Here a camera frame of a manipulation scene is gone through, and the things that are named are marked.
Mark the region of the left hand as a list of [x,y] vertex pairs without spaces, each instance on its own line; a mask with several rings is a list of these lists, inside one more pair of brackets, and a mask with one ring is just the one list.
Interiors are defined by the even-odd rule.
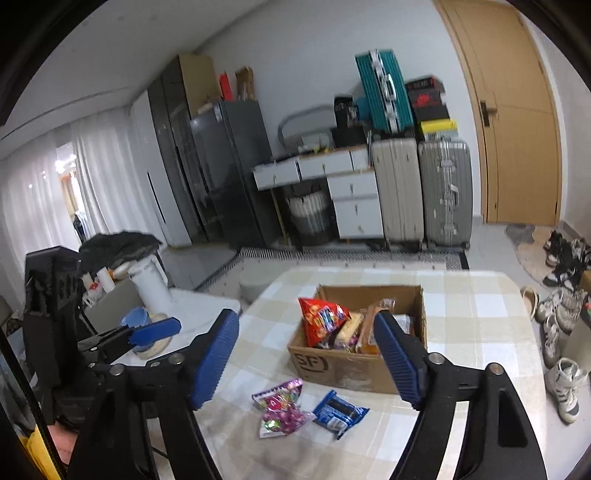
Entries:
[[77,433],[66,429],[59,423],[49,425],[48,430],[61,461],[68,465],[77,440]]

